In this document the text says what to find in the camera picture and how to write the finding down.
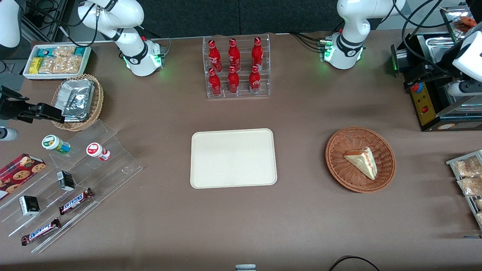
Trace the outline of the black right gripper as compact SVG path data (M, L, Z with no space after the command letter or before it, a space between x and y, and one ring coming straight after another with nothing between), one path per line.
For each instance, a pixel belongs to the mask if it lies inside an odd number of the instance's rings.
M30 99L23 97L17 91L1 86L0 99L0 119L1 120L20 120L27 123L33 123L31 115L31 107L33 105L27 103ZM53 122L64 122L62 110L50 106L49 104L37 104L37 115L39 119L47 119Z

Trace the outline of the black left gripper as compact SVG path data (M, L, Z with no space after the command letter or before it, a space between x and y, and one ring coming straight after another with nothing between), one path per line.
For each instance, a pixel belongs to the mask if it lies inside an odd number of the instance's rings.
M459 41L444 53L438 62L438 68L429 63L419 63L412 68L412 75L404 74L404 87L411 90L416 84L425 84L428 89L439 89L438 81L441 78L463 78L463 72L456 68L452 63L458 57L462 48L463 41Z

